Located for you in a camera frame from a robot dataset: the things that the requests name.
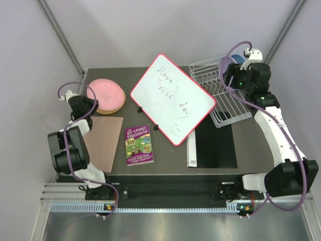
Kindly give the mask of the yellow plate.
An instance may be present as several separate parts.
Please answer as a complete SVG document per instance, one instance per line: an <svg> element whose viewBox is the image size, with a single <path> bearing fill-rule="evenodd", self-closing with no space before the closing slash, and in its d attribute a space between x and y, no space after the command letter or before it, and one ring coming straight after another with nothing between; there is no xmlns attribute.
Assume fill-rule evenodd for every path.
<svg viewBox="0 0 321 241"><path fill-rule="evenodd" d="M96 110L100 114L112 114L119 111L125 104L126 95L122 94L107 95L106 93L100 96L99 107Z"/></svg>

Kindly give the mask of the pink plate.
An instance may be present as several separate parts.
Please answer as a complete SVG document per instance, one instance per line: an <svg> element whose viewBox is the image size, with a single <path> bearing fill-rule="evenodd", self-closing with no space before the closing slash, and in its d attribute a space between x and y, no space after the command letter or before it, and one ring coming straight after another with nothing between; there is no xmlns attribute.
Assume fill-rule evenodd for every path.
<svg viewBox="0 0 321 241"><path fill-rule="evenodd" d="M98 113L114 113L125 103L126 96L123 89L112 80L96 79L89 84L89 87L94 91L98 101Z"/></svg>

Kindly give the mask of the white wire dish rack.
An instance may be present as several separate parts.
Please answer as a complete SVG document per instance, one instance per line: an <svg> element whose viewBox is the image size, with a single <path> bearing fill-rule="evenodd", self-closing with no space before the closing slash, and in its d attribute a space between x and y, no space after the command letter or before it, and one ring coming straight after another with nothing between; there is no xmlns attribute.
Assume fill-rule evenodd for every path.
<svg viewBox="0 0 321 241"><path fill-rule="evenodd" d="M223 57L220 56L189 65L192 79L217 101L210 113L217 128L252 117L246 105L233 98L222 86L219 75L219 64L222 59Z"/></svg>

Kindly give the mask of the purple plate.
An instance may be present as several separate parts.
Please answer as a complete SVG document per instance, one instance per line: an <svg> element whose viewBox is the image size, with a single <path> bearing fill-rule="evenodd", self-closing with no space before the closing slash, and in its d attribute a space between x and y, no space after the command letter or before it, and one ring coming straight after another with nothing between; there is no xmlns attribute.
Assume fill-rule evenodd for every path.
<svg viewBox="0 0 321 241"><path fill-rule="evenodd" d="M226 58L226 59L222 59L220 61L220 73L222 74L223 77L225 77L225 73L228 70L229 64L230 63L234 63L233 59L231 59L230 57Z"/></svg>

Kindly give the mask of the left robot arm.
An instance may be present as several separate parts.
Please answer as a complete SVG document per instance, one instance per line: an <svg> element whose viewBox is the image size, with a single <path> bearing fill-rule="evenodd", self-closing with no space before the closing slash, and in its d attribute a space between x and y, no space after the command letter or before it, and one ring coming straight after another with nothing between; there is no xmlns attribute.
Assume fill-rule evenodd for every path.
<svg viewBox="0 0 321 241"><path fill-rule="evenodd" d="M91 114L98 109L98 103L70 90L60 99L69 103L72 112L66 131L59 130L47 136L53 167L58 174L70 175L71 163L75 176L87 184L87 188L81 186L80 189L93 198L108 199L113 195L114 188L106 182L104 173L90 163L83 138L92 130Z"/></svg>

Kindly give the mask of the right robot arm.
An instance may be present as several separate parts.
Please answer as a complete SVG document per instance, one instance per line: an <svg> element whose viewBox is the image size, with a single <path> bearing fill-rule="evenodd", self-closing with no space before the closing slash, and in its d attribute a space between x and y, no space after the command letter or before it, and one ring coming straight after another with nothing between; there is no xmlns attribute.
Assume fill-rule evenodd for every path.
<svg viewBox="0 0 321 241"><path fill-rule="evenodd" d="M263 131L274 161L268 173L238 176L235 195L244 199L252 191L266 192L270 197L307 194L319 166L316 160L307 159L289 133L280 104L269 91L270 66L254 63L243 69L241 64L220 63L219 73L227 91L240 89L245 94L242 102Z"/></svg>

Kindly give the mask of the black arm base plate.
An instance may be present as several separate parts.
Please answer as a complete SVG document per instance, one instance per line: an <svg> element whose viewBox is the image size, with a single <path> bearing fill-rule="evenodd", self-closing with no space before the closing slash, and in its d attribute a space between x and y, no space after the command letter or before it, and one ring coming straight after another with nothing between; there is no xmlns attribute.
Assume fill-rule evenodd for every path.
<svg viewBox="0 0 321 241"><path fill-rule="evenodd" d="M236 175L109 175L120 200L140 197L209 197L213 201L260 200L257 191L238 192Z"/></svg>

